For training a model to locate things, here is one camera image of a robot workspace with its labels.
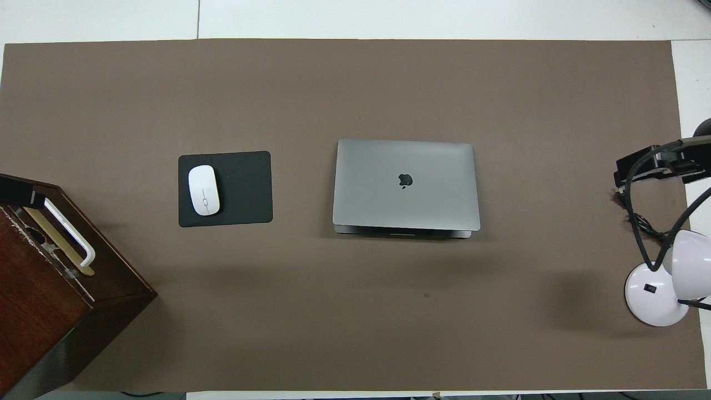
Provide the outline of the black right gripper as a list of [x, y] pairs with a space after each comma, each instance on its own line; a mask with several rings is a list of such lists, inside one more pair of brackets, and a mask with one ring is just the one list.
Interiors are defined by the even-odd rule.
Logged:
[[708, 177], [708, 146], [706, 144], [665, 144], [643, 148], [615, 162], [614, 181], [623, 189], [628, 180], [681, 178], [683, 184]]

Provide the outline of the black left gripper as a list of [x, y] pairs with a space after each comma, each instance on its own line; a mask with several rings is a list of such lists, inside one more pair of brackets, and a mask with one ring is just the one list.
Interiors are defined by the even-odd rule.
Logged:
[[1, 179], [1, 205], [43, 209], [46, 197], [34, 185], [17, 179]]

